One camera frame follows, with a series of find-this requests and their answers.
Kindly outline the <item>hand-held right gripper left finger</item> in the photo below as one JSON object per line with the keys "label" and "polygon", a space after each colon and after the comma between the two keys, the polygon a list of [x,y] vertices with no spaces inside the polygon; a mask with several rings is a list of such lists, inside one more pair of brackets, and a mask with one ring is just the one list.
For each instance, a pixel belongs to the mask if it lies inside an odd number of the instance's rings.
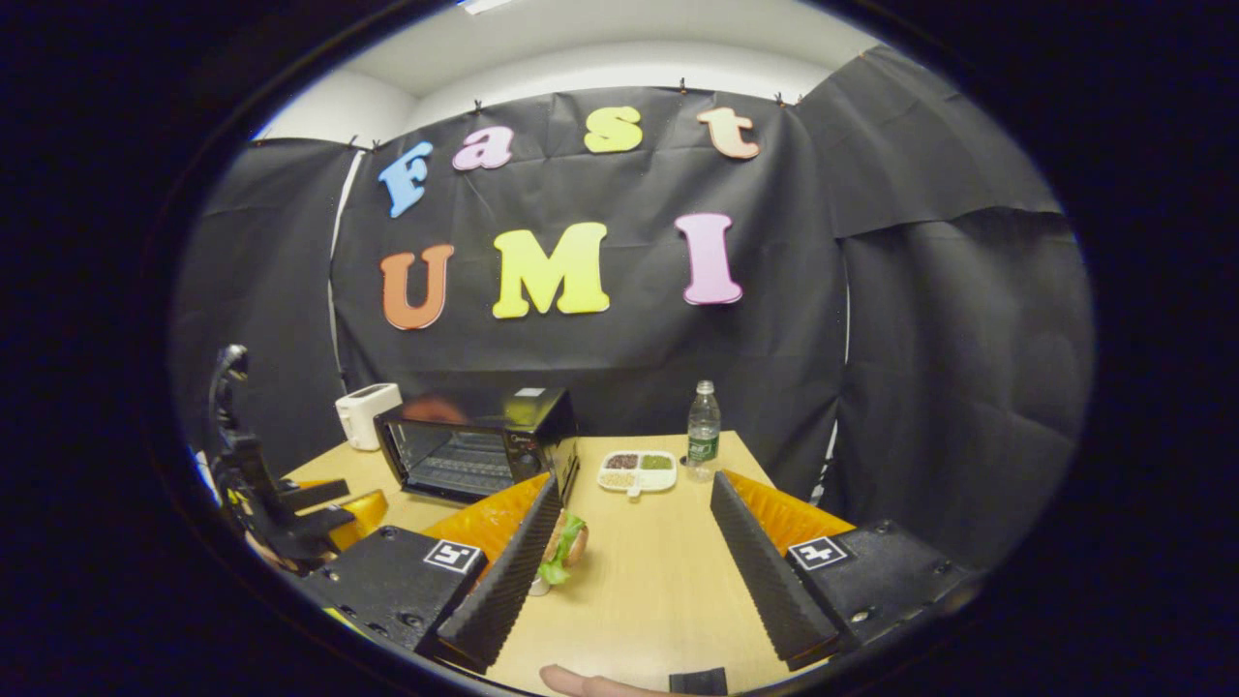
{"label": "hand-held right gripper left finger", "polygon": [[561,511],[560,482],[544,472],[425,532],[380,527],[300,584],[377,644],[486,672],[522,614]]}

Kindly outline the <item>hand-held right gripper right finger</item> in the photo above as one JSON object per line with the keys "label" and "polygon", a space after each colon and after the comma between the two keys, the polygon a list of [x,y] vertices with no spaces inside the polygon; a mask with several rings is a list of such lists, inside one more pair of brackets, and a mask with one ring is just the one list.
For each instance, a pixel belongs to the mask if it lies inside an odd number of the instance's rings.
{"label": "hand-held right gripper right finger", "polygon": [[792,670],[864,652],[973,595],[968,565],[895,521],[855,526],[733,470],[715,475],[710,510]]}

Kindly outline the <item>lettuce sandwich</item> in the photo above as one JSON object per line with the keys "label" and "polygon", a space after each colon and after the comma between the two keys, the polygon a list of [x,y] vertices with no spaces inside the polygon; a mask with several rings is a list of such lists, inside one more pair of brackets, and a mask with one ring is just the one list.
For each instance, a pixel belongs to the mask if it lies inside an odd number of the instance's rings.
{"label": "lettuce sandwich", "polygon": [[589,547],[589,524],[563,510],[553,529],[541,562],[538,566],[538,579],[548,587],[563,584],[570,578],[570,568],[584,558]]}

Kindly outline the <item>black electric oven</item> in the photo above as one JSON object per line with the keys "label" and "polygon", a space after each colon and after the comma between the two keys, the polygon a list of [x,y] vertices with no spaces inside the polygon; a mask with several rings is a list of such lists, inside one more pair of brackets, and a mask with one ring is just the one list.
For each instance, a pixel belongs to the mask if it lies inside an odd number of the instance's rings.
{"label": "black electric oven", "polygon": [[553,473],[567,501],[580,467],[563,387],[425,392],[373,423],[398,484],[449,501],[479,501],[540,473]]}

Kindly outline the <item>white toaster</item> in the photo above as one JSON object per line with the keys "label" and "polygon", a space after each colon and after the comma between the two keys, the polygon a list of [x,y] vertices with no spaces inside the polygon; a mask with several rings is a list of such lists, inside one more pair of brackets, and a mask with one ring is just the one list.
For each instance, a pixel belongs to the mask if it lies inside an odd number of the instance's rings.
{"label": "white toaster", "polygon": [[353,449],[380,449],[375,416],[401,405],[403,397],[396,383],[375,383],[358,391],[338,397],[335,410],[341,427],[344,428],[344,441]]}

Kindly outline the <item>clear plastic water bottle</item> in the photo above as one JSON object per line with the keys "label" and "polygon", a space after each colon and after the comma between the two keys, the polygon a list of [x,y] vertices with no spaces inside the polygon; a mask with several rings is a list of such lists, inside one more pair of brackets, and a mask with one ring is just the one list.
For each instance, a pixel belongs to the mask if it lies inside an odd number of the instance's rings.
{"label": "clear plastic water bottle", "polygon": [[712,380],[699,380],[686,412],[686,473],[695,482],[709,482],[717,464],[717,437],[722,413]]}

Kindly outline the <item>white divided snack dish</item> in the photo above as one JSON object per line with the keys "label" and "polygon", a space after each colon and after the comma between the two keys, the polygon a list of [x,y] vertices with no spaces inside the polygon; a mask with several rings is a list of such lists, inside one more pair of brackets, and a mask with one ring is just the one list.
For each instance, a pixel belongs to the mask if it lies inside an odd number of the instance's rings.
{"label": "white divided snack dish", "polygon": [[658,449],[611,451],[593,477],[603,490],[629,496],[670,490],[678,479],[679,462]]}

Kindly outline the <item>black backdrop cloth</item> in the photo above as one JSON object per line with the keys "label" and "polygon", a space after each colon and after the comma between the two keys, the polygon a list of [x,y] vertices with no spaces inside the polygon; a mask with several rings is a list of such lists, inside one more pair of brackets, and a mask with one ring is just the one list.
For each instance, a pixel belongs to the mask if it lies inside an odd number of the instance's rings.
{"label": "black backdrop cloth", "polygon": [[586,435],[684,435],[700,379],[782,490],[1002,561],[1070,464],[1097,369],[1048,184],[955,85],[878,45],[795,105],[623,85],[458,113],[370,150],[249,144],[169,300],[204,444],[216,357],[278,472],[398,383],[565,387]]}

